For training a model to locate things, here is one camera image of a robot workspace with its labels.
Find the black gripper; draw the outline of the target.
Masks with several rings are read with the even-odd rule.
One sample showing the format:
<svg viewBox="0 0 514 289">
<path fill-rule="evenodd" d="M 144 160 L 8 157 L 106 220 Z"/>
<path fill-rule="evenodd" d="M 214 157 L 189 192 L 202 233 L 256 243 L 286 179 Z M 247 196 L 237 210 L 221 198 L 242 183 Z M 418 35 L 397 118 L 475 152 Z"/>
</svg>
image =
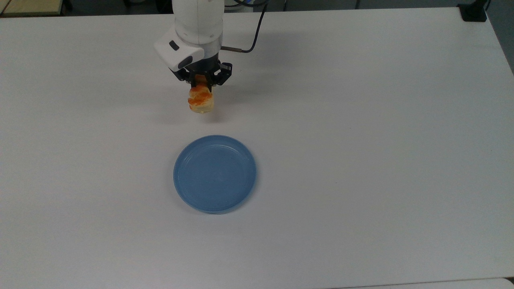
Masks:
<svg viewBox="0 0 514 289">
<path fill-rule="evenodd" d="M 206 44 L 194 44 L 183 40 L 171 40 L 170 48 L 175 57 L 176 69 L 170 68 L 179 81 L 199 86 L 203 80 L 209 90 L 222 85 L 233 73 L 231 63 L 222 63 L 219 53 L 223 49 L 222 40 Z"/>
</svg>

